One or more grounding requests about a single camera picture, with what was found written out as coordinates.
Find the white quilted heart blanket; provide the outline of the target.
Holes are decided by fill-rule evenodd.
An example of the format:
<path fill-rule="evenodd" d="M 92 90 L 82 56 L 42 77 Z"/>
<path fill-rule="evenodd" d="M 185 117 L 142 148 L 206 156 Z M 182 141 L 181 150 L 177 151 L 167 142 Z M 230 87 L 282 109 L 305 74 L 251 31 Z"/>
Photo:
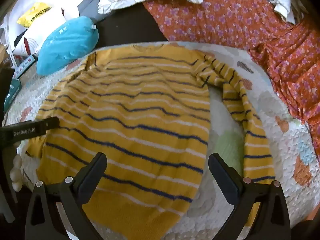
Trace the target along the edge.
<path fill-rule="evenodd" d="M 31 67 L 5 121 L 56 116 L 21 143 L 23 181 L 57 183 L 97 152 L 108 166 L 84 211 L 104 239 L 210 239 L 232 210 L 208 168 L 279 180 L 292 224 L 319 201 L 309 129 L 243 51 L 196 43 L 98 49 L 39 76 Z"/>

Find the grey plastic case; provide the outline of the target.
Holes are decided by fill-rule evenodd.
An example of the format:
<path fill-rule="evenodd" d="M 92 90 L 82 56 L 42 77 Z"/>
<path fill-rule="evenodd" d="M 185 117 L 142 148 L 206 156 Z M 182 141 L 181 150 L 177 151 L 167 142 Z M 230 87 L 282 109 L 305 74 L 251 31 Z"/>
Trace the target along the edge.
<path fill-rule="evenodd" d="M 106 15 L 98 12 L 98 3 L 100 0 L 82 0 L 78 5 L 79 16 L 86 16 L 94 23 L 102 21 Z"/>

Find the white yellow plastic bag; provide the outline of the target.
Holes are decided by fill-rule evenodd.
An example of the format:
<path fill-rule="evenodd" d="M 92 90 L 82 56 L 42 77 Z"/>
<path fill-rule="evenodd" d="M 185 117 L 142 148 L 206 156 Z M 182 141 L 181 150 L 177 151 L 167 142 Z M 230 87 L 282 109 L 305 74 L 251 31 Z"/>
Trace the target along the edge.
<path fill-rule="evenodd" d="M 9 16 L 9 41 L 13 54 L 27 56 L 24 39 L 28 41 L 30 52 L 37 54 L 46 38 L 68 20 L 79 17 L 78 5 L 83 0 L 18 0 Z M 35 3 L 50 7 L 48 12 L 33 20 L 30 27 L 19 24 L 18 19 Z"/>

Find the orange floral bed sheet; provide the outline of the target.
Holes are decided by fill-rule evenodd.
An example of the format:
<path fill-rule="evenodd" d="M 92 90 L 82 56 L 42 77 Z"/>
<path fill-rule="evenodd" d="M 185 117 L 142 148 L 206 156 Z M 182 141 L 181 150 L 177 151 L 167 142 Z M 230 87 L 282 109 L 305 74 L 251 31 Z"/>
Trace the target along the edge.
<path fill-rule="evenodd" d="M 149 0 L 144 7 L 169 41 L 248 51 L 290 114 L 308 123 L 319 151 L 319 28 L 309 16 L 285 23 L 267 0 Z"/>

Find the teal blue soft pouch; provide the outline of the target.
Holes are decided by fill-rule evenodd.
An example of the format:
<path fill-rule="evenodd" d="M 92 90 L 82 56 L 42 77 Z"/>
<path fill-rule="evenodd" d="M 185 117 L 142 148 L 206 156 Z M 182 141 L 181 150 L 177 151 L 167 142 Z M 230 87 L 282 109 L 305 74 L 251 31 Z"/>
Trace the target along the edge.
<path fill-rule="evenodd" d="M 46 76 L 61 70 L 89 54 L 98 40 L 97 26 L 90 18 L 81 16 L 68 20 L 44 41 L 37 59 L 37 74 Z"/>

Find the yellow striped knit sweater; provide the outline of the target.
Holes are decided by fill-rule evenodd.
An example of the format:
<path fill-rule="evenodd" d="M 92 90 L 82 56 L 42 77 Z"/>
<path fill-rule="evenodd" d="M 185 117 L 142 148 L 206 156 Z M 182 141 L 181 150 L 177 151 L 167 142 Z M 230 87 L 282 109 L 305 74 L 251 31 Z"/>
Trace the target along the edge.
<path fill-rule="evenodd" d="M 274 179 L 263 124 L 238 70 L 212 53 L 175 45 L 96 51 L 62 79 L 38 118 L 59 127 L 29 141 L 48 184 L 74 174 L 98 152 L 106 172 L 84 210 L 128 239 L 160 239 L 198 191 L 209 144 L 209 87 L 244 128 L 244 175 Z"/>

